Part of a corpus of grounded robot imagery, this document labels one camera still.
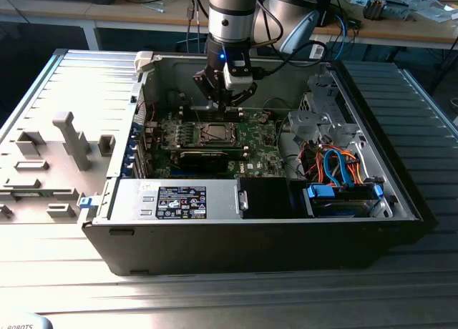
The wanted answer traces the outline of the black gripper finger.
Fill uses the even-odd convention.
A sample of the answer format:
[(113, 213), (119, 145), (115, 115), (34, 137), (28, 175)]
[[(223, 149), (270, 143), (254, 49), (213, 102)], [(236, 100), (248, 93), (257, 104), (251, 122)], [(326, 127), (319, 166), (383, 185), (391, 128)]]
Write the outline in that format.
[(243, 102), (255, 94), (257, 88), (258, 85), (255, 82), (247, 89), (242, 89), (241, 91), (225, 87), (224, 110), (227, 111), (229, 108), (239, 107)]
[(225, 85), (223, 73), (216, 69), (197, 72), (194, 82), (204, 97), (217, 105), (219, 111), (225, 111)]

